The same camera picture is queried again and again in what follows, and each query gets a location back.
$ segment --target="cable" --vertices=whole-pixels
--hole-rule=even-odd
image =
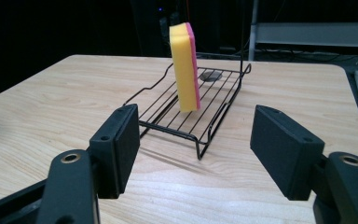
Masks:
[[[274,21],[276,21],[276,20],[278,19],[278,17],[279,17],[279,15],[281,14],[282,8],[283,8],[283,6],[284,6],[285,3],[286,3],[286,0],[283,0],[283,3],[282,3],[282,5],[281,5],[281,7],[279,8],[277,15],[275,16]]]

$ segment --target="sponge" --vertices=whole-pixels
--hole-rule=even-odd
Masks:
[[[181,112],[200,109],[196,44],[190,23],[170,27],[170,43]]]

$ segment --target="wooden table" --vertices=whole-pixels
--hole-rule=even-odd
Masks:
[[[61,152],[86,149],[108,116],[171,62],[76,55],[1,93],[0,199],[46,178]],[[240,69],[234,61],[198,63]],[[322,138],[325,155],[358,155],[358,108],[345,72],[320,64],[252,66],[201,161],[193,144],[172,135],[142,138],[126,192],[100,200],[102,223],[315,222],[313,193],[307,202],[288,201],[250,149],[255,105],[279,109]],[[150,102],[134,103],[142,110]]]

